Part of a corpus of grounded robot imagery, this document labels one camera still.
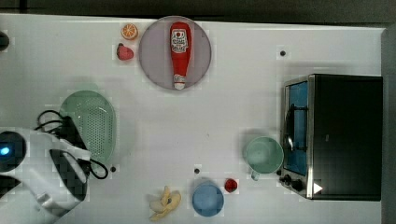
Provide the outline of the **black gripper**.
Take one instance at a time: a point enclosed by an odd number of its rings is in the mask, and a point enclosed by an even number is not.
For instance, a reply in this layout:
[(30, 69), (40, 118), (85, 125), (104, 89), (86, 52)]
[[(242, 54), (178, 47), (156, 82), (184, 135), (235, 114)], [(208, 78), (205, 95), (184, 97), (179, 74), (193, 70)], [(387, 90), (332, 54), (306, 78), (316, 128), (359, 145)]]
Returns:
[(75, 123), (69, 116), (63, 117), (61, 125), (55, 129), (55, 135), (59, 139), (66, 140), (74, 147), (79, 147), (84, 150), (87, 149)]

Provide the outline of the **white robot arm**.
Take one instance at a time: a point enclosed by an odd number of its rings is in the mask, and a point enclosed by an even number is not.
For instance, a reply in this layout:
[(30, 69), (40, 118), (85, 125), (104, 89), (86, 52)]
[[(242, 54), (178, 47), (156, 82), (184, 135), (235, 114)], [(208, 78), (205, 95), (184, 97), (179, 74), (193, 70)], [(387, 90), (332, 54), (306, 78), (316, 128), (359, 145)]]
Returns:
[(85, 200), (91, 152), (73, 120), (54, 133), (3, 127), (0, 143), (1, 175), (25, 185), (45, 210), (59, 217)]

